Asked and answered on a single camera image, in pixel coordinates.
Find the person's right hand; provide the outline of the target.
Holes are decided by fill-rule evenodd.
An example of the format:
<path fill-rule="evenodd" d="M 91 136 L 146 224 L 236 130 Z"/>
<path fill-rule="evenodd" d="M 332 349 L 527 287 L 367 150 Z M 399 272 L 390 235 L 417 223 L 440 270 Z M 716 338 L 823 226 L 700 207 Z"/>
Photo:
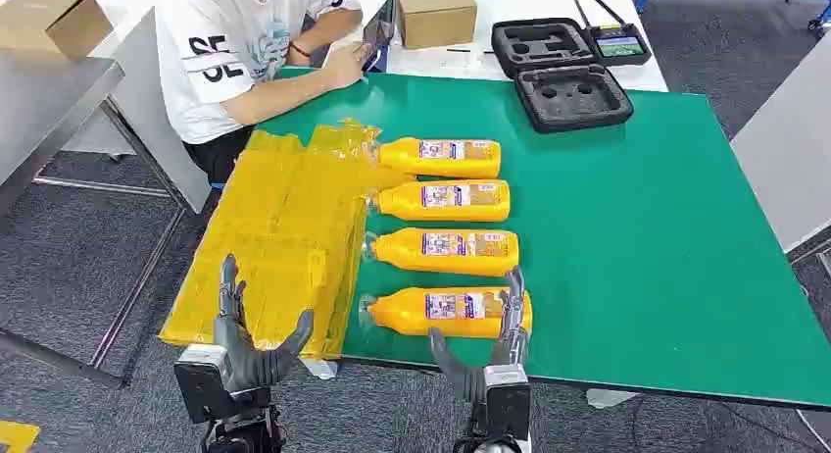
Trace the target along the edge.
<path fill-rule="evenodd" d="M 351 86 L 362 77 L 369 45 L 354 42 L 331 51 L 322 67 L 324 79 L 330 90 Z"/>

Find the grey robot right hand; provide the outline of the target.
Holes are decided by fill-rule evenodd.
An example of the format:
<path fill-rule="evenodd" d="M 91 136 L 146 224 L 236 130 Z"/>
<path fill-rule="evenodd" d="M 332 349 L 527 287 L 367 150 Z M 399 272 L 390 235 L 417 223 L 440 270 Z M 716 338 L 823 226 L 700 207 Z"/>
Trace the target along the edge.
<path fill-rule="evenodd" d="M 525 282 L 520 266 L 508 271 L 506 279 L 510 289 L 499 293 L 502 315 L 488 365 L 464 365 L 450 352 L 438 327 L 430 327 L 427 332 L 434 361 L 466 402 L 485 403 L 489 389 L 528 383 L 523 365 L 530 336 L 522 325 Z"/>

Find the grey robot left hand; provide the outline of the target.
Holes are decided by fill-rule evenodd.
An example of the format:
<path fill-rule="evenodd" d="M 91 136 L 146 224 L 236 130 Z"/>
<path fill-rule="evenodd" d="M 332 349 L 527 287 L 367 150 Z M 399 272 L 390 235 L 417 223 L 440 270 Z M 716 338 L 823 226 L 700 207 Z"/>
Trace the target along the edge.
<path fill-rule="evenodd" d="M 243 289 L 236 280 L 238 268 L 229 253 L 220 266 L 219 313 L 214 320 L 213 341 L 225 348 L 230 378 L 226 389 L 232 392 L 277 384 L 298 359 L 314 332 L 314 310 L 301 312 L 294 330 L 276 348 L 258 350 L 244 322 Z"/>

